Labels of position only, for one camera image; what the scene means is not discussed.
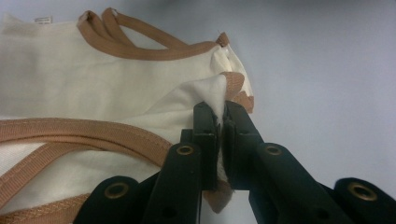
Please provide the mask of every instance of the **shoulder strap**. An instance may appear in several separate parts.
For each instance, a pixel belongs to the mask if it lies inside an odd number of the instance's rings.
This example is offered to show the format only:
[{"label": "shoulder strap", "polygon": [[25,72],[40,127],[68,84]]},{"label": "shoulder strap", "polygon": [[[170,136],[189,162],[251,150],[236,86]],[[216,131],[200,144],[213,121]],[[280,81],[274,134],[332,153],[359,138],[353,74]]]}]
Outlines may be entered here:
[{"label": "shoulder strap", "polygon": [[164,45],[169,49],[180,49],[188,44],[175,38],[172,35],[133,17],[128,17],[119,13],[113,8],[107,8],[102,14],[103,24],[109,34],[119,42],[127,46],[134,46],[134,43],[121,30],[120,25],[128,27],[148,38]]},{"label": "shoulder strap", "polygon": [[177,49],[141,49],[134,45],[131,45],[132,42],[128,45],[128,41],[126,41],[124,37],[118,36],[118,40],[117,42],[115,42],[116,40],[114,37],[111,37],[111,39],[109,39],[109,35],[102,35],[103,28],[98,27],[100,26],[99,22],[97,22],[99,20],[100,19],[96,14],[91,11],[86,11],[79,18],[78,29],[84,39],[87,41],[87,43],[90,44],[93,48],[115,57],[145,61],[171,61],[200,55],[210,51],[214,47],[220,47],[218,43],[212,41],[182,46],[183,44],[177,42],[175,38],[169,36],[160,36],[158,37],[161,39],[160,41],[163,42],[163,40],[165,39],[168,41],[167,45],[169,45],[170,42],[171,45],[177,45]]}]

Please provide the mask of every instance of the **gray background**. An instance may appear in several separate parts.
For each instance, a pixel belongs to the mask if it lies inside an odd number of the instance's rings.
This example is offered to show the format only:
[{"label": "gray background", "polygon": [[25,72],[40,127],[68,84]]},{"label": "gray background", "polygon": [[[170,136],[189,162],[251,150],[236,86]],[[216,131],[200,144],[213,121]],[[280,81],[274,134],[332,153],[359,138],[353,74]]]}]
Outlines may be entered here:
[{"label": "gray background", "polygon": [[[355,176],[396,198],[396,2],[393,0],[1,0],[24,20],[75,21],[113,7],[188,42],[225,31],[255,93],[264,141],[287,147],[320,183]],[[248,193],[202,223],[256,223]]]}]

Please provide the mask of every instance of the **tan piping trim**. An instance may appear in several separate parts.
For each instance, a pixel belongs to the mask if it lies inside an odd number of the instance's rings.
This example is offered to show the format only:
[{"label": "tan piping trim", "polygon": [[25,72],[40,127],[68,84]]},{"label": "tan piping trim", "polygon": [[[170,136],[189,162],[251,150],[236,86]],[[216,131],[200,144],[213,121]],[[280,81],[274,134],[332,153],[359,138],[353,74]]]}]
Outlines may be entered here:
[{"label": "tan piping trim", "polygon": [[96,33],[90,21],[97,20],[97,16],[91,11],[86,12],[84,15],[87,13],[90,16],[81,16],[78,22],[78,29],[82,36],[93,48],[115,57],[146,61],[170,61],[199,55],[218,46],[216,42],[210,41],[189,45],[180,49],[141,49],[125,46],[109,41]]},{"label": "tan piping trim", "polygon": [[49,143],[18,162],[0,177],[0,209],[50,163],[68,152],[82,149],[98,150],[80,144]]},{"label": "tan piping trim", "polygon": [[145,23],[136,18],[125,16],[118,11],[115,11],[116,13],[113,13],[114,11],[115,9],[109,7],[103,12],[103,23],[107,28],[108,32],[113,36],[113,38],[117,39],[124,45],[134,46],[131,40],[121,30],[120,25],[135,30],[138,33],[145,35],[152,40],[155,40],[156,42],[164,45],[169,49],[180,49],[188,46],[183,41],[175,38],[172,35],[169,35],[168,33],[160,29],[157,29],[156,27],[148,23]]},{"label": "tan piping trim", "polygon": [[87,119],[0,120],[0,142],[68,142],[137,156],[162,166],[171,144],[160,136],[126,124]]},{"label": "tan piping trim", "polygon": [[82,194],[73,198],[0,216],[2,224],[68,224],[76,218],[79,209],[90,194]]},{"label": "tan piping trim", "polygon": [[251,114],[253,113],[253,107],[254,107],[254,97],[253,96],[247,96],[247,93],[245,91],[239,92],[234,98],[233,101],[242,105],[246,111]]},{"label": "tan piping trim", "polygon": [[238,92],[241,91],[244,85],[245,77],[244,75],[236,72],[223,72],[221,73],[226,77],[227,89],[225,92],[225,99],[232,100]]},{"label": "tan piping trim", "polygon": [[102,21],[93,12],[86,11],[79,19],[87,21],[92,29],[102,38],[108,41],[117,42],[113,37],[111,37],[105,26],[102,24]]}]

